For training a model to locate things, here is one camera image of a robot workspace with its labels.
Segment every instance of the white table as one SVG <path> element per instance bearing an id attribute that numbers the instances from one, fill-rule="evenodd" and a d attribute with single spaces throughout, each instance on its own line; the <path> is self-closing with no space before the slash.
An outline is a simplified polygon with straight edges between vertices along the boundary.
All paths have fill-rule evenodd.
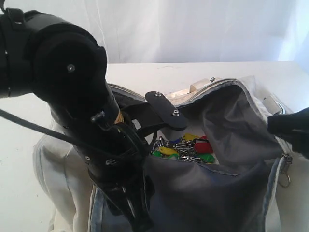
<path id="1" fill-rule="evenodd" d="M 309 75 L 294 62 L 110 64 L 106 79 L 144 95 L 188 88 L 203 78 L 248 75 L 293 111 L 309 106 Z M 45 127 L 51 121 L 47 104 L 33 94 L 2 99 L 0 108 Z M 31 156 L 41 135 L 2 118 L 0 128 L 0 231 L 46 231 L 52 204 L 35 179 Z"/>

